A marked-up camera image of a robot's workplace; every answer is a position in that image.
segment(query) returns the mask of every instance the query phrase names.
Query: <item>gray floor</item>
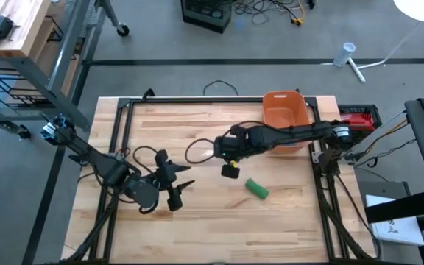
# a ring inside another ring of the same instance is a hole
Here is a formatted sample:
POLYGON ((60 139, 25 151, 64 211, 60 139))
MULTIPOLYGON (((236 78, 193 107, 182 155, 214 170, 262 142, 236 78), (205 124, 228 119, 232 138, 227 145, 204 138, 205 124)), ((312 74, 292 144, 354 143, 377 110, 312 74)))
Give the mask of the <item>gray floor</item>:
MULTIPOLYGON (((116 0, 119 18, 131 36, 119 38, 105 24, 96 59, 172 58, 332 58, 345 41, 357 45, 356 58, 383 57, 415 24, 392 1, 320 1, 297 28, 286 15, 271 12, 268 24, 253 26, 249 16, 233 16, 223 35, 184 24, 179 0, 116 0)), ((424 24, 396 57, 424 57, 424 24)), ((224 80, 241 95, 299 88, 306 95, 336 95, 342 104, 373 103, 383 120, 399 113, 408 99, 424 96, 424 65, 387 65, 364 70, 361 84, 350 68, 332 66, 96 66, 91 68, 79 105, 92 119, 98 96, 201 95, 205 84, 224 80)), ((210 95, 231 95, 217 85, 210 95)), ((53 159, 54 148, 37 137, 43 122, 24 122, 35 137, 18 141, 0 130, 0 264, 19 264, 53 159)), ((381 141, 374 153, 413 137, 410 129, 381 141)), ((424 165, 415 144, 373 169, 389 180, 408 181, 424 191, 424 165)), ((56 261, 63 247, 76 191, 78 167, 63 163, 36 262, 56 261)), ((358 172, 358 179, 379 181, 358 172)), ((388 261, 420 262, 413 247, 385 246, 388 261)))

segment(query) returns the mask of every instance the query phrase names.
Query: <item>wooden workbench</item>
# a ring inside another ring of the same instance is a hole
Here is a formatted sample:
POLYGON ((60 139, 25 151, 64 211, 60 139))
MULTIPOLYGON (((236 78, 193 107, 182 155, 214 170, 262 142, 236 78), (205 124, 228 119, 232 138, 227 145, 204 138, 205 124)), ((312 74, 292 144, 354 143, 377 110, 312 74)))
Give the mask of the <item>wooden workbench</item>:
MULTIPOLYGON (((99 98, 98 101, 89 143, 101 152, 107 152, 109 147, 117 101, 115 97, 99 98)), ((333 96, 318 96, 317 101, 322 120, 339 119, 333 96)), ((230 125, 244 120, 262 120, 261 104, 136 105, 129 148, 134 150, 137 146, 149 145, 166 149, 175 163, 187 165, 184 151, 194 139, 213 140, 230 125)), ((124 125, 121 124, 118 145, 123 131, 124 125)), ((210 144, 198 144, 191 149, 189 157, 199 160, 209 155, 211 150, 210 144)), ((154 168, 151 151, 141 150, 138 156, 142 163, 154 168)), ((292 155, 266 153, 243 160, 237 180, 220 175, 222 164, 223 161, 212 159, 191 165, 190 170, 178 174, 177 183, 196 182, 183 191, 184 206, 174 213, 168 211, 166 193, 161 194, 158 209, 150 215, 140 215, 136 205, 120 203, 110 262, 277 263, 328 260, 307 148, 292 155), (249 177, 270 190, 266 200, 259 200, 244 188, 249 177)), ((341 178, 364 214, 352 167, 340 165, 340 168, 341 178)), ((89 172, 91 169, 85 169, 82 174, 89 172)), ((345 227, 363 249, 374 255, 372 239, 338 183, 336 190, 345 227)), ((99 191, 93 177, 82 180, 78 185, 62 258, 70 256, 93 227, 99 191)), ((105 232, 104 228, 100 250, 104 247, 105 232)), ((332 232, 333 244, 339 255, 333 228, 332 232)))
POLYGON ((12 34, 12 40, 0 41, 0 58, 29 56, 49 6, 50 0, 0 0, 0 15, 21 26, 12 34))

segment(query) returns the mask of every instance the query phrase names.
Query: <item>green foam block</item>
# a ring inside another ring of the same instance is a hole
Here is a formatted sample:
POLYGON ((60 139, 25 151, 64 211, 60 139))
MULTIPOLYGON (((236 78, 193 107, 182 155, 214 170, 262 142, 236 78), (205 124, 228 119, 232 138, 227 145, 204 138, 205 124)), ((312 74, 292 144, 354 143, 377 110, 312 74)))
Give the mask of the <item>green foam block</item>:
POLYGON ((266 199, 269 195, 269 191, 257 184, 254 180, 248 179, 245 186, 256 196, 260 197, 261 199, 266 199))

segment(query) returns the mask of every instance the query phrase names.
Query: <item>orange bin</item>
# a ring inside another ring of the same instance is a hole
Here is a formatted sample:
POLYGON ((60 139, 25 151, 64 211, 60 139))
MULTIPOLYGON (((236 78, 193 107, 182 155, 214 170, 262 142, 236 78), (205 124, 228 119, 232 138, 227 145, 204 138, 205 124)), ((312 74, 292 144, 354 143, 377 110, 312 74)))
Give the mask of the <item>orange bin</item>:
MULTIPOLYGON (((303 96, 295 91, 269 92, 263 98, 264 123, 275 128, 310 124, 303 96)), ((296 152, 310 142, 275 147, 276 153, 296 152)))

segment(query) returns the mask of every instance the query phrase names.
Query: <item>wheel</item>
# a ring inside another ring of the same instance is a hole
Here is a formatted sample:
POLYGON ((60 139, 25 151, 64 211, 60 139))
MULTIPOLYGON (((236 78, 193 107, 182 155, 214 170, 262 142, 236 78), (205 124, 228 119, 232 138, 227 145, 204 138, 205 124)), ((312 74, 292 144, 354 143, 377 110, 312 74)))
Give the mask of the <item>wheel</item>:
POLYGON ((19 135, 19 138, 21 140, 22 139, 30 139, 30 137, 31 137, 30 131, 24 125, 19 126, 18 135, 19 135))
POLYGON ((117 29, 117 34, 119 34, 119 36, 121 37, 125 37, 128 36, 130 33, 130 29, 126 24, 122 24, 121 25, 122 30, 124 30, 124 32, 121 32, 120 30, 117 29))

